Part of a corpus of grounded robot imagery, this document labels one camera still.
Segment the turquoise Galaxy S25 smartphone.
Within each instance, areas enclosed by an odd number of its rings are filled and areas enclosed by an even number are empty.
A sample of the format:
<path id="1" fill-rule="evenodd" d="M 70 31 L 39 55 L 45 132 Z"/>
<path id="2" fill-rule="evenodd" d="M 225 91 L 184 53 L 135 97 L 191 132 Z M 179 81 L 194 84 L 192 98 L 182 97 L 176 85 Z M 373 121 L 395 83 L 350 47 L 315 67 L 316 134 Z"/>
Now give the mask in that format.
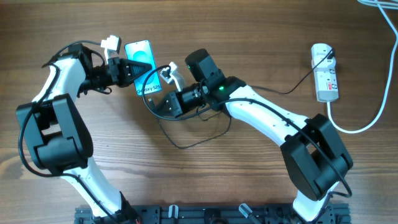
<path id="1" fill-rule="evenodd" d="M 153 71 L 156 67 L 155 58 L 152 52 L 152 47 L 148 40 L 140 40 L 137 42 L 131 42 L 124 46 L 126 57 L 128 60 L 135 62 L 146 63 L 151 65 L 151 69 L 148 70 L 148 66 L 133 66 L 135 72 L 142 73 L 143 70 L 147 70 L 146 73 L 142 74 L 139 78 L 134 80 L 134 86 L 138 96 L 142 95 L 142 88 L 144 80 L 148 74 Z M 159 92 L 162 90 L 160 80 L 157 72 L 150 76 L 146 82 L 144 93 L 145 95 Z"/>

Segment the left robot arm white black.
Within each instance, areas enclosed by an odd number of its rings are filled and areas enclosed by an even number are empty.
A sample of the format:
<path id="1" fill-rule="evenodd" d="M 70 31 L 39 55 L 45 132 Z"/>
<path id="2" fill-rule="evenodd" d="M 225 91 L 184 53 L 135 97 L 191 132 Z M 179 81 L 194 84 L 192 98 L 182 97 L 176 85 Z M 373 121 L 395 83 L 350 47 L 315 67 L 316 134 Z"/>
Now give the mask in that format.
<path id="1" fill-rule="evenodd" d="M 88 91 L 108 95 L 112 85 L 128 87 L 153 66 L 119 58 L 121 41 L 115 36 L 98 42 L 104 54 L 86 44 L 78 40 L 55 53 L 44 64 L 50 75 L 43 89 L 17 107 L 19 156 L 32 174 L 71 184 L 90 206 L 94 223 L 140 223 L 140 215 L 96 165 L 93 140 L 75 100 Z"/>

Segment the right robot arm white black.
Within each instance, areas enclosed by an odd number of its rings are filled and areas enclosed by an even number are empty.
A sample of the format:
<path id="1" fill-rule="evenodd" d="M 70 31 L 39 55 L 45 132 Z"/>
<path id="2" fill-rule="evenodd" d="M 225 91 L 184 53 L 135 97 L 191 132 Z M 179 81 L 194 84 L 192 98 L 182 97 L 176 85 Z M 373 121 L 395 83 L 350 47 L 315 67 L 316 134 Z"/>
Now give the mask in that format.
<path id="1" fill-rule="evenodd" d="M 158 119 L 182 121 L 215 110 L 243 121 L 280 147 L 290 180 L 297 188 L 293 220 L 313 223 L 335 195 L 352 196 L 345 175 L 353 160 L 331 121 L 322 114 L 313 118 L 287 111 L 258 95 L 241 79 L 226 77 L 206 49 L 186 57 L 195 83 L 167 94 L 158 104 L 143 97 Z M 343 184 L 346 193 L 335 187 Z"/>

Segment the white power strip socket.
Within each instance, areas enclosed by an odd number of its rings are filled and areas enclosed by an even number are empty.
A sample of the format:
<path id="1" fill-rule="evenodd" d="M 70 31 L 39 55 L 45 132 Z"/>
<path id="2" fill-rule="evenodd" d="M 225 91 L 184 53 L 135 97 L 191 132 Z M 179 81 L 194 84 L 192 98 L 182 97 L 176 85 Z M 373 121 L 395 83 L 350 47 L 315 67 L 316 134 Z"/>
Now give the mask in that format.
<path id="1" fill-rule="evenodd" d="M 327 103 L 337 100 L 339 95 L 335 68 L 313 69 L 313 74 L 317 101 Z"/>

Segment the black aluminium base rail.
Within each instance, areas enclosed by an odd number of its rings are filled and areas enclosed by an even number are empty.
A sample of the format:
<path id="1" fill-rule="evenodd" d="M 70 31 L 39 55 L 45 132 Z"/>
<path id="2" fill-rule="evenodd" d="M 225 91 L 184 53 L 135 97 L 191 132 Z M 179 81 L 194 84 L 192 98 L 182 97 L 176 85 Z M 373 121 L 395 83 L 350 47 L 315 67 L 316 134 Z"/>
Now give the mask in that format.
<path id="1" fill-rule="evenodd" d="M 138 223 L 254 223 L 254 217 L 259 223 L 306 223 L 295 214 L 292 205 L 288 203 L 265 204 L 252 206 L 251 217 L 245 217 L 238 206 L 194 207 L 182 206 L 169 212 L 169 207 L 161 206 L 132 206 L 139 214 L 141 221 Z M 73 223 L 113 223 L 109 218 L 102 222 L 100 218 L 92 215 L 91 209 L 81 207 L 75 209 Z M 315 221 L 308 223 L 352 223 L 349 205 L 347 203 L 329 203 L 322 215 Z"/>

